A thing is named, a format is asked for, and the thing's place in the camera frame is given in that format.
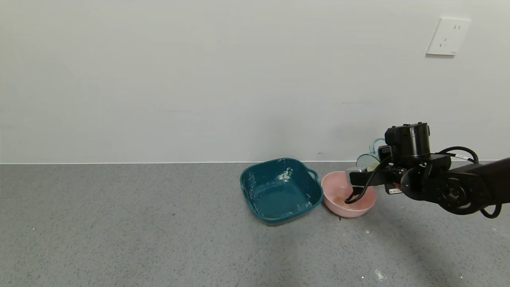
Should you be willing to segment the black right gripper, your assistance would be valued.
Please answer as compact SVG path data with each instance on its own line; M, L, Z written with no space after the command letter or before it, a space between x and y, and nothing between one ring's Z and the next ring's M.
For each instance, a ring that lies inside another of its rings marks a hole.
M387 194L401 194L400 178L401 173L399 167L394 165L389 145L381 145L377 148L377 155L380 160L379 172L384 175L384 189Z

